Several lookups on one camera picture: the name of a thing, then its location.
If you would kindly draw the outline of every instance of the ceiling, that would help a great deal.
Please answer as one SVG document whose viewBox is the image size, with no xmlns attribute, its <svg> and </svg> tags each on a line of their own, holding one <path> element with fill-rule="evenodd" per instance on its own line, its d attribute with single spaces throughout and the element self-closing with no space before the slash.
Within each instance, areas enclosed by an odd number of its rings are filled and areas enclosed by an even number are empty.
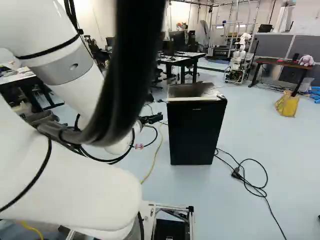
<svg viewBox="0 0 320 240">
<path fill-rule="evenodd" d="M 200 4 L 209 4 L 209 5 L 224 5 L 224 4 L 227 4 L 227 5 L 230 5 L 232 2 L 235 4 L 237 3 L 237 0 L 177 0 L 178 2 L 192 2 L 192 3 L 200 3 Z M 242 3 L 242 2 L 248 2 L 248 0 L 239 0 L 239 3 Z"/>
</svg>

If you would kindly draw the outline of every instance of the cubicle partition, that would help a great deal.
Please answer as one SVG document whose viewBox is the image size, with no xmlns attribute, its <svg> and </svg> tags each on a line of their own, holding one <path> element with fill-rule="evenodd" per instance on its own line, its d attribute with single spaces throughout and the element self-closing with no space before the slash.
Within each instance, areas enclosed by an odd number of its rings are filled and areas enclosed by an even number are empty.
<svg viewBox="0 0 320 240">
<path fill-rule="evenodd" d="M 313 56 L 316 65 L 308 71 L 307 77 L 314 78 L 313 86 L 320 86 L 320 36 L 272 32 L 257 33 L 252 37 L 249 52 L 253 53 L 255 49 L 255 59 L 268 57 L 291 60 L 294 54 L 299 54 L 299 58 L 304 55 Z M 256 64 L 252 65 L 249 81 L 253 78 L 255 66 Z M 298 83 L 301 74 L 302 71 L 297 68 L 265 65 L 264 68 L 261 68 L 257 79 L 293 87 L 292 84 Z"/>
</svg>

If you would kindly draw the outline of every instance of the plug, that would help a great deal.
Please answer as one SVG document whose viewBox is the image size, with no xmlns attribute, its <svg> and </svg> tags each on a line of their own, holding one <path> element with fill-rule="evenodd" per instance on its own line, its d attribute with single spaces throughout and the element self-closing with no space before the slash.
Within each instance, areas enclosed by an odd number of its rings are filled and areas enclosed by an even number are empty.
<svg viewBox="0 0 320 240">
<path fill-rule="evenodd" d="M 239 171 L 240 171 L 240 167 L 237 166 L 233 172 L 231 173 L 231 177 L 235 178 L 235 179 L 239 179 L 241 180 L 242 179 L 242 176 L 239 174 Z"/>
</svg>

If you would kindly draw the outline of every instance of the table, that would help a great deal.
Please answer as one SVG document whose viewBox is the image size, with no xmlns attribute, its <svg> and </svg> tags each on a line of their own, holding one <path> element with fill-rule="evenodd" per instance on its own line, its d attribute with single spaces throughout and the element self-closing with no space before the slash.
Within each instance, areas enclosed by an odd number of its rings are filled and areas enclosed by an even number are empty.
<svg viewBox="0 0 320 240">
<path fill-rule="evenodd" d="M 165 64 L 165 74 L 167 79 L 173 76 L 171 66 L 181 67 L 181 84 L 185 83 L 185 66 L 193 64 L 193 60 L 190 57 L 184 56 L 160 55 L 157 61 L 159 64 Z"/>
<path fill-rule="evenodd" d="M 297 86 L 295 87 L 294 91 L 291 94 L 291 96 L 294 97 L 297 94 L 301 83 L 303 82 L 304 78 L 306 77 L 308 70 L 312 69 L 312 66 L 301 66 L 298 63 L 291 63 L 291 62 L 287 62 L 287 61 L 278 61 L 278 60 L 279 59 L 277 59 L 277 58 L 269 58 L 269 57 L 259 57 L 259 58 L 257 58 L 255 61 L 256 61 L 256 63 L 258 65 L 257 65 L 257 67 L 255 69 L 254 76 L 253 76 L 253 79 L 252 79 L 252 83 L 249 84 L 248 87 L 251 88 L 252 86 L 257 84 L 257 75 L 258 75 L 259 69 L 260 69 L 262 64 L 272 64 L 272 65 L 280 65 L 280 66 L 284 66 L 284 67 L 302 69 L 303 70 L 302 76 L 301 76 Z"/>
<path fill-rule="evenodd" d="M 45 98 L 50 103 L 50 106 L 42 108 L 33 95 L 33 87 L 38 85 L 40 90 L 43 92 Z M 32 105 L 33 110 L 36 113 L 43 112 L 44 110 L 49 110 L 58 106 L 62 106 L 65 103 L 55 104 L 51 99 L 49 92 L 42 80 L 38 78 L 33 72 L 22 72 L 15 75 L 0 77 L 0 92 L 4 92 L 10 88 L 20 88 L 24 93 L 25 97 L 29 100 Z"/>
<path fill-rule="evenodd" d="M 174 56 L 177 57 L 186 57 L 193 60 L 193 74 L 192 74 L 192 83 L 197 82 L 197 70 L 198 70 L 198 60 L 206 56 L 206 53 L 203 52 L 189 52 L 189 51 L 175 51 Z"/>
</svg>

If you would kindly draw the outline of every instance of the yellow bag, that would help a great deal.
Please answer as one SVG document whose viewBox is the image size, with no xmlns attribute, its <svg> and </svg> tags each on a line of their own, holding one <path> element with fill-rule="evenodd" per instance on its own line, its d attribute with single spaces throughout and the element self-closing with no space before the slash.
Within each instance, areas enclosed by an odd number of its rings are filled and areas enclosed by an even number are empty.
<svg viewBox="0 0 320 240">
<path fill-rule="evenodd" d="M 285 90 L 283 96 L 276 101 L 275 109 L 279 114 L 286 117 L 294 117 L 299 103 L 299 96 L 291 96 L 292 91 Z"/>
</svg>

